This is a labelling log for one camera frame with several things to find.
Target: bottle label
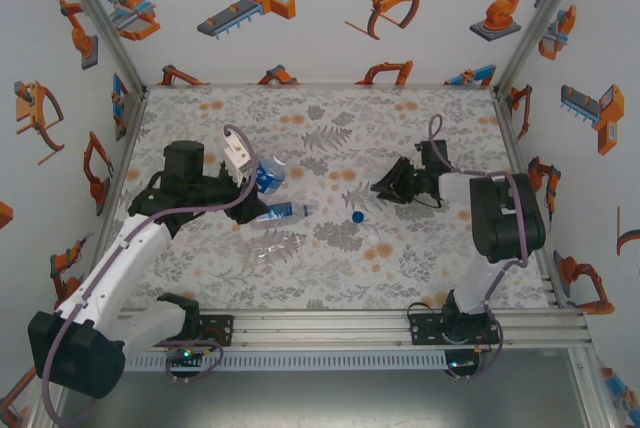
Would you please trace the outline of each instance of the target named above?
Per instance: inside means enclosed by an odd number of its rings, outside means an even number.
[[[257,217],[256,221],[277,220],[286,218],[287,216],[293,216],[293,205],[291,202],[269,205],[269,213]]]
[[[277,190],[282,184],[283,180],[274,178],[273,175],[267,173],[262,167],[262,163],[258,165],[258,176],[256,178],[256,184],[258,185],[258,191],[264,193],[268,188]]]

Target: water bottle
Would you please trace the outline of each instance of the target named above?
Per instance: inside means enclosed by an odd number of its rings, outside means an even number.
[[[258,165],[258,177],[256,178],[256,184],[258,185],[258,191],[260,193],[272,195],[276,192],[286,176],[286,172],[284,171],[286,164],[287,158],[285,154],[260,161]]]
[[[311,208],[299,203],[277,203],[269,205],[269,213],[260,215],[250,224],[253,228],[269,229],[293,225],[311,214]]]

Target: white wall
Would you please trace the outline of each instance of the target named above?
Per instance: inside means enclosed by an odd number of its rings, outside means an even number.
[[[49,278],[49,257],[63,253],[76,240],[99,233],[82,157],[93,130],[116,169],[124,139],[115,141],[111,117],[111,83],[116,65],[104,43],[97,66],[82,71],[80,53],[71,41],[71,24],[60,14],[58,0],[0,0],[0,201],[14,210],[14,219],[0,230],[0,394],[33,364],[27,324],[38,310],[51,312],[55,300]],[[84,15],[78,18],[88,34],[96,29]],[[64,121],[50,130],[65,148],[38,166],[49,149],[34,130],[16,122],[13,83],[38,80],[57,98]],[[53,108],[45,103],[48,121]],[[95,156],[94,173],[107,175]],[[69,273],[78,276],[93,256],[96,237],[84,247],[82,260]]]
[[[562,172],[557,211],[549,243],[564,257],[592,264],[604,279],[616,311],[588,317],[597,351],[632,389],[640,390],[639,248],[631,241],[616,255],[616,207],[622,207],[622,231],[640,228],[640,11],[637,0],[564,0],[577,7],[575,28],[555,61],[534,53],[516,86],[533,87],[531,129],[520,142],[526,161],[539,155]],[[607,155],[597,151],[597,133],[561,107],[563,84],[598,100],[611,84],[625,97],[618,122],[618,144]],[[514,117],[519,130],[521,113]],[[572,285],[572,301],[595,299],[586,280]]]
[[[495,63],[502,69],[525,31],[489,43],[469,31],[469,25],[483,20],[495,0],[421,0],[404,30],[379,20],[381,40],[375,41],[344,23],[366,26],[370,1],[296,0],[295,18],[270,13],[216,40],[199,33],[197,25],[237,0],[149,1],[156,5],[160,31],[142,41],[123,39],[148,84],[159,82],[162,67],[170,63],[217,83],[255,83],[277,64],[303,83],[354,83],[372,65],[409,59],[415,63],[409,82],[442,83],[468,68]],[[103,3],[111,12],[111,5]],[[396,13],[399,19],[406,11]],[[533,0],[522,0],[515,20],[526,27],[534,13]],[[381,81],[392,79],[395,73],[380,75]]]

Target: floral tablecloth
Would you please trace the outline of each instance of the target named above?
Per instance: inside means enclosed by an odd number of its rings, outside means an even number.
[[[185,225],[132,290],[128,308],[163,292],[210,309],[395,309],[434,306],[461,279],[474,250],[468,207],[440,210],[376,198],[369,186],[399,156],[416,161],[429,118],[441,113],[450,160],[461,168],[507,169],[491,94],[480,90],[249,86],[151,90],[110,232],[133,197],[163,167],[163,148],[205,145],[205,173],[217,175],[233,123],[261,158],[286,152],[287,179],[268,204],[304,203],[312,215],[279,230],[238,226],[220,213]],[[430,203],[428,195],[422,199]],[[351,216],[365,215],[361,224]],[[266,262],[252,247],[280,245]],[[535,260],[514,269],[494,307],[546,307]]]

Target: leaf pattern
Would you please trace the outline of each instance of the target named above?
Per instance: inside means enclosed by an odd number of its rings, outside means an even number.
[[[415,103],[413,111],[395,109],[408,102]],[[425,127],[437,112],[444,117],[442,138],[455,165],[509,166],[499,127],[478,121],[495,114],[487,91],[305,85],[150,90],[110,243],[133,198],[162,170],[162,151],[171,141],[204,143],[205,152],[215,156],[204,165],[205,174],[217,175],[225,123],[240,127],[258,156],[289,155],[286,184],[263,200],[304,203],[312,214],[265,231],[208,213],[178,232],[132,288],[126,307],[145,308],[165,292],[195,297],[203,309],[290,310],[403,309],[424,296],[446,294],[473,254],[470,221],[463,216],[468,208],[397,205],[370,190],[398,157],[419,160],[413,145],[426,138]],[[294,115],[303,115],[304,122],[281,122]],[[355,179],[343,177],[345,170]],[[338,178],[330,178],[332,173]],[[420,200],[431,203],[428,195]],[[365,214],[361,224],[351,221],[356,210]],[[257,263],[265,247],[273,251]],[[509,272],[491,305],[546,306],[535,262]]]

